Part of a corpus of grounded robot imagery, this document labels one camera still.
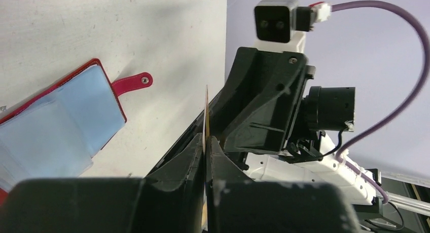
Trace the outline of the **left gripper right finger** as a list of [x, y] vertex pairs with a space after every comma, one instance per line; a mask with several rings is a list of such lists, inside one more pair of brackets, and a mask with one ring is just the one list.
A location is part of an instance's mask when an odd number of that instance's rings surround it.
[[205, 187], [209, 232], [252, 232], [244, 193], [253, 181], [223, 152], [214, 136], [206, 139]]

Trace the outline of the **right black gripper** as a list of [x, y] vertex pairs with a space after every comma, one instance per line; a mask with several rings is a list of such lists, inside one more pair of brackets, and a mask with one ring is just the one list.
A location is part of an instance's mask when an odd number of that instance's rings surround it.
[[[312, 86], [304, 96], [313, 71], [302, 53], [237, 50], [226, 83], [209, 103], [210, 136], [235, 165], [245, 153], [277, 154], [282, 147], [288, 163], [321, 161], [340, 148], [342, 134], [354, 127], [355, 88]], [[203, 131], [203, 116], [204, 111], [153, 171]]]

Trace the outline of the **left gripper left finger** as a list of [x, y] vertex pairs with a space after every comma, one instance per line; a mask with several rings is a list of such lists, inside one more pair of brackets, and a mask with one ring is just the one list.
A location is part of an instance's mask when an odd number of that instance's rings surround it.
[[150, 232], [201, 232], [204, 156], [198, 133], [177, 156], [146, 177], [144, 228]]

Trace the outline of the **red leather card holder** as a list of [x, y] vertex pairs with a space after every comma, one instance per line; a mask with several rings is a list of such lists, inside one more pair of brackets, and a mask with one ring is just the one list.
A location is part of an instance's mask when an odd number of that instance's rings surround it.
[[19, 182], [77, 177], [125, 126], [120, 96], [153, 84], [148, 72], [110, 81], [91, 59], [1, 114], [1, 201]]

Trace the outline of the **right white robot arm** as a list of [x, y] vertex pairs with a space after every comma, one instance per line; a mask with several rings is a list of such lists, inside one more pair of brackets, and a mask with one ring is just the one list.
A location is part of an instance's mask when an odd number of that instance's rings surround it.
[[306, 83], [315, 68], [298, 52], [241, 47], [224, 87], [209, 104], [209, 133], [253, 180], [327, 182], [337, 186], [361, 218], [382, 212], [376, 169], [355, 172], [336, 158], [342, 136], [354, 129], [355, 88]]

